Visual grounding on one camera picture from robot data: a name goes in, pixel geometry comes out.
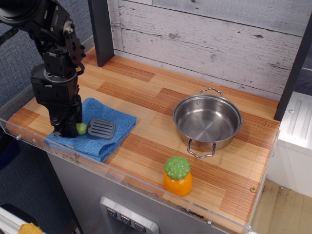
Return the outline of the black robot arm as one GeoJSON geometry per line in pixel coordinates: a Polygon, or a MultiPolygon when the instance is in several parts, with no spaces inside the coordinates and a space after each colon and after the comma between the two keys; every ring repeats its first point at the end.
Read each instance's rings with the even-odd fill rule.
{"type": "Polygon", "coordinates": [[[11,26],[2,41],[27,32],[43,59],[32,69],[31,83],[37,103],[49,112],[54,135],[77,137],[82,123],[78,76],[86,54],[69,13],[56,0],[2,0],[0,21],[11,26]]]}

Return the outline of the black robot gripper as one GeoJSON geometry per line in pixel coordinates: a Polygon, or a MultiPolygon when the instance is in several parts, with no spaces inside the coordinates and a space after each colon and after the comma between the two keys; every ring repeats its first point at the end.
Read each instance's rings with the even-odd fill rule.
{"type": "Polygon", "coordinates": [[[82,123],[82,103],[76,71],[57,77],[40,64],[32,69],[31,83],[37,103],[49,112],[54,137],[77,137],[77,124],[82,123]]]}

